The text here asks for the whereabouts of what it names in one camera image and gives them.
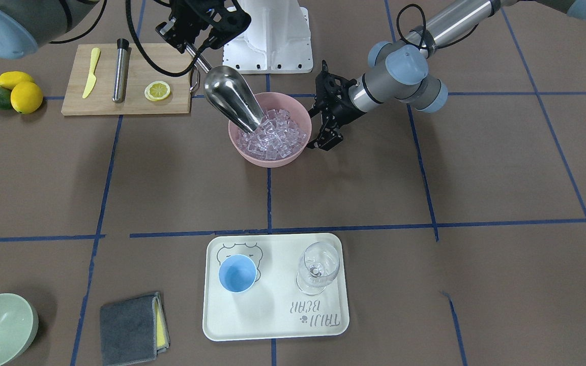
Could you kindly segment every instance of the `folded towel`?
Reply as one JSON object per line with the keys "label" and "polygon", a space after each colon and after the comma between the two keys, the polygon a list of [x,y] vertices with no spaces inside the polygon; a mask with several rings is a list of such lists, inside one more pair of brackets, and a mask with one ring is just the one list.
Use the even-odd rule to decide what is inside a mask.
{"label": "folded towel", "polygon": [[104,366],[153,361],[169,348],[160,292],[101,307]]}

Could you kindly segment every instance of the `plastic knife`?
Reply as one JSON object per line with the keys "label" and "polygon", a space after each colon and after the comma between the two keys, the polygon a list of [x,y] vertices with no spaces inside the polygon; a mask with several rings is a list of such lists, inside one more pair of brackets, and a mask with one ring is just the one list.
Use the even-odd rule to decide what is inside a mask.
{"label": "plastic knife", "polygon": [[83,99],[87,98],[89,93],[92,92],[94,85],[96,84],[96,76],[94,75],[94,70],[96,69],[96,63],[98,63],[98,58],[101,55],[101,49],[98,47],[94,47],[92,49],[92,55],[90,56],[90,70],[89,74],[87,75],[87,83],[85,84],[85,90],[83,91]]}

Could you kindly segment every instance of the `lemon slice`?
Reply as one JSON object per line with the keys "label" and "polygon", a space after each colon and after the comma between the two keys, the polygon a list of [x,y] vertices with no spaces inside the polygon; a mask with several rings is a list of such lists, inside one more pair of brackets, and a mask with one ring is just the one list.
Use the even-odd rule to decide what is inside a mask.
{"label": "lemon slice", "polygon": [[170,95],[170,86],[164,81],[153,81],[153,83],[146,86],[144,89],[144,97],[146,99],[158,102],[164,100]]}

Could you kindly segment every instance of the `wine glass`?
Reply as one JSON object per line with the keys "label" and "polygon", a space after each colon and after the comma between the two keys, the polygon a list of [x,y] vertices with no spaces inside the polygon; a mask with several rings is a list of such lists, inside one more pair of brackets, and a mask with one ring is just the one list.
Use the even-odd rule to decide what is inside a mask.
{"label": "wine glass", "polygon": [[330,243],[318,241],[311,244],[300,257],[296,283],[307,295],[323,292],[338,275],[340,255]]}

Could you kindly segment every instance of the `tray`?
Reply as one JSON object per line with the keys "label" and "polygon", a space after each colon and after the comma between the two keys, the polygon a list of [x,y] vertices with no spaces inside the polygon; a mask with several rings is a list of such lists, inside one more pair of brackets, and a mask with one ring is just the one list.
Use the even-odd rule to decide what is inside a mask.
{"label": "tray", "polygon": [[[336,280],[316,296],[296,285],[298,260],[316,241],[332,243],[340,255]],[[228,255],[244,254],[257,265],[246,292],[223,289],[218,278]],[[207,247],[202,331],[212,341],[337,336],[349,325],[342,243],[334,234],[219,236]]]}
{"label": "tray", "polygon": [[[142,44],[146,53],[163,69],[181,71],[190,62],[191,56],[181,55],[169,44]],[[94,47],[101,49],[96,64],[96,85],[90,95],[83,99],[83,90],[89,72],[90,54]],[[191,72],[181,77],[169,77],[153,70],[142,55],[130,45],[126,99],[123,103],[112,101],[114,73],[116,70],[116,44],[81,44],[76,50],[72,74],[69,77],[63,115],[89,114],[173,114],[189,113]],[[144,89],[153,81],[166,81],[171,95],[165,100],[151,102],[144,97]]]}

